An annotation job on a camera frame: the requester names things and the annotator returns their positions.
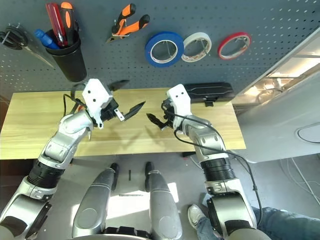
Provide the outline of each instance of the pliers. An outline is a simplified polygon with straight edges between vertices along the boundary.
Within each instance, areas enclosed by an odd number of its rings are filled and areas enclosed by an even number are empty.
[[[128,37],[130,33],[137,32],[148,25],[150,21],[150,16],[148,14],[145,14],[140,18],[139,21],[136,21],[135,23],[126,26],[125,23],[127,21],[127,18],[135,14],[135,12],[136,5],[133,3],[130,3],[122,10],[115,25],[112,26],[112,36],[107,39],[107,43],[111,43],[114,40]]]

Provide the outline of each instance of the red tape roll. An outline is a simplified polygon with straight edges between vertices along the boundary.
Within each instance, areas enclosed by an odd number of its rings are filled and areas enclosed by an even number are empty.
[[[230,55],[223,55],[222,54],[222,50],[223,48],[228,44],[230,43],[231,41],[233,40],[236,40],[236,39],[240,39],[240,38],[243,38],[243,41],[244,41],[244,45],[239,49],[239,51],[233,53],[233,54],[230,54]],[[232,60],[232,59],[235,59],[237,57],[239,57],[241,54],[243,54],[247,49],[248,47],[250,46],[251,44],[251,36],[246,33],[246,32],[236,32],[234,34],[231,34],[230,36],[226,37],[219,45],[218,47],[218,55],[221,59],[223,60]]]

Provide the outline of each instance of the blue jeans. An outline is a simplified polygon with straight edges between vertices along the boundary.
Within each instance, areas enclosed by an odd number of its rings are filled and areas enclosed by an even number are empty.
[[[255,217],[259,219],[259,209],[253,207]],[[278,210],[263,208],[259,230],[272,240],[320,240],[320,219]],[[219,240],[215,236],[209,218],[203,217],[196,226],[199,240]]]

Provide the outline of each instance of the gray floor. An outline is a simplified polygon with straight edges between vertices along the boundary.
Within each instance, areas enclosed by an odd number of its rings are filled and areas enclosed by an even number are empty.
[[[317,155],[297,157],[295,160],[308,181],[320,182],[320,160]],[[58,191],[51,201],[53,207],[39,232],[38,239],[64,240],[71,237],[72,221],[78,204],[94,178],[112,162],[117,162],[121,169],[117,190],[112,194],[113,197],[109,203],[107,226],[130,226],[140,230],[150,230],[149,195],[143,192],[144,164],[147,161],[154,162],[170,187],[177,192],[177,207],[180,211],[185,239],[197,239],[196,231],[188,222],[187,208],[193,203],[202,202],[205,192],[204,178],[202,171],[189,158],[184,159],[178,153],[75,159],[59,183]],[[288,174],[286,159],[282,160],[282,165]],[[233,162],[232,166],[242,181],[249,201],[253,206],[257,206],[249,175],[237,161]],[[284,174],[280,161],[252,164],[251,167],[263,206],[286,209],[315,218],[320,217],[320,206],[309,193],[299,188]],[[289,167],[292,175],[300,182],[301,178],[294,166],[289,164]],[[129,181],[129,170],[131,170],[131,181]],[[320,187],[315,183],[310,185],[314,193],[320,196]]]

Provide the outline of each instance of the wooden tabletop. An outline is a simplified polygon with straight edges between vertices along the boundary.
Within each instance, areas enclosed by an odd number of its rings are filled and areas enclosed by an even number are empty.
[[[118,118],[104,122],[104,129],[95,128],[91,140],[86,137],[75,156],[140,154],[193,151],[192,145],[179,142],[171,128],[161,131],[146,113],[163,120],[160,106],[168,88],[122,89],[114,93],[119,109],[127,113],[134,105],[146,101],[139,113],[125,122]],[[0,159],[36,159],[63,117],[63,94],[56,92],[14,93],[0,133]],[[73,103],[67,99],[67,109]],[[245,149],[246,145],[231,102],[191,105],[194,115],[208,119],[221,134],[227,149]]]

